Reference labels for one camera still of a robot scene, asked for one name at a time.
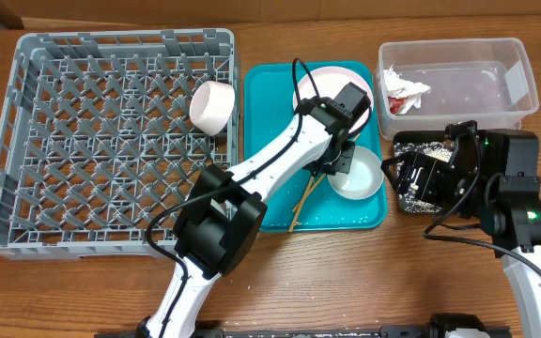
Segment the grey bowl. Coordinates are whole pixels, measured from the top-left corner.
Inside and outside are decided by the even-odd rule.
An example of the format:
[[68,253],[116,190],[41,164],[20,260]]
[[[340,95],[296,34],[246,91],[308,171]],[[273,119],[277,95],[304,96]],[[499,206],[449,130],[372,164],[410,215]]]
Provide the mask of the grey bowl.
[[379,157],[370,149],[356,146],[349,172],[329,176],[332,189],[349,200],[362,200],[374,195],[383,184]]

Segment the red white wrapper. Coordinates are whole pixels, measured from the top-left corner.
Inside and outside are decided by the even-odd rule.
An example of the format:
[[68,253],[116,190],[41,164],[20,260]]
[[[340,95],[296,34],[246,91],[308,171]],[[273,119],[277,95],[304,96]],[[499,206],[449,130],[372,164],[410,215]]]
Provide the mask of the red white wrapper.
[[390,113],[393,115],[405,115],[412,108],[420,109],[423,94],[431,91],[427,84],[403,79],[393,68],[384,69],[382,74]]

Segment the small white bowl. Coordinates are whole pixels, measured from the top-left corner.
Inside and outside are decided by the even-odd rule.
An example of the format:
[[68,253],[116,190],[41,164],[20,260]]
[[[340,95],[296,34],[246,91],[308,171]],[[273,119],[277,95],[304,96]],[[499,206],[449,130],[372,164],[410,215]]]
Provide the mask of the small white bowl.
[[193,94],[189,118],[202,132],[214,136],[232,116],[235,101],[236,93],[230,84],[206,81]]

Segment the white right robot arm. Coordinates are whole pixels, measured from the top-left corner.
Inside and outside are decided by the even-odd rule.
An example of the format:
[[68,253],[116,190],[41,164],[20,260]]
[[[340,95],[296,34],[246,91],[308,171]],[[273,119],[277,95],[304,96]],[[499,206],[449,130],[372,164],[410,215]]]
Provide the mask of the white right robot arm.
[[399,195],[437,211],[423,236],[502,260],[523,333],[541,337],[539,140],[530,131],[401,131],[381,169]]

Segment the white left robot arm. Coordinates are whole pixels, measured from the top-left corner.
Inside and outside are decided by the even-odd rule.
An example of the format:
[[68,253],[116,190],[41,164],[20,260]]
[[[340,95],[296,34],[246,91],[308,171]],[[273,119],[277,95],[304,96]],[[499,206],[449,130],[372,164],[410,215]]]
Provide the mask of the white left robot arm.
[[136,336],[191,336],[213,284],[252,248],[268,200],[301,169],[348,173],[354,151],[349,131],[371,110],[368,90],[353,82],[335,98],[300,99],[290,124],[262,150],[226,171],[210,165],[186,201],[156,216],[152,226],[172,213],[178,215],[172,251],[146,235],[149,246],[176,266],[159,309],[139,324]]

